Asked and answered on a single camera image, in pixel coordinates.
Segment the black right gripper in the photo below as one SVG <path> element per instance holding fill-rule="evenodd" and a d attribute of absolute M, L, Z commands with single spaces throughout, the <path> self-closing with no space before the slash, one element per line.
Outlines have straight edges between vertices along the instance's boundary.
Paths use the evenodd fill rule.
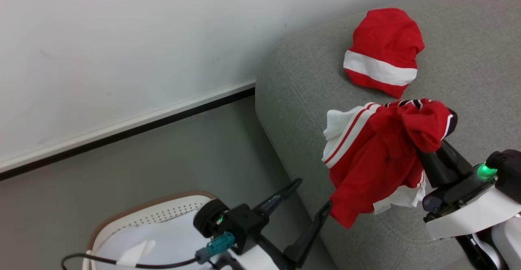
<path fill-rule="evenodd" d="M 485 163 L 473 167 L 446 140 L 436 152 L 426 153 L 416 147 L 416 153 L 431 187 L 436 188 L 422 200 L 427 212 L 424 223 L 464 207 L 497 181 L 497 169 L 489 168 Z M 453 172 L 461 178 L 451 183 Z"/>

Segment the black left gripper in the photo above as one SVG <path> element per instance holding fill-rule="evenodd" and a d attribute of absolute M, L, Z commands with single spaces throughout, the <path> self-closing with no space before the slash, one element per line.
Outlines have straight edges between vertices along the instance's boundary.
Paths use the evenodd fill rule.
<path fill-rule="evenodd" d="M 291 183 L 275 192 L 255 208 L 247 204 L 240 204 L 228 210 L 223 215 L 222 230 L 234 236 L 232 251 L 237 255 L 255 247 L 260 239 L 262 230 L 267 226 L 270 215 L 287 200 L 302 184 L 302 179 L 294 179 Z M 311 247 L 320 235 L 333 203 L 327 201 L 315 214 L 313 223 L 293 244 L 287 246 L 283 251 L 283 257 L 287 261 L 288 269 L 300 269 L 304 265 Z"/>

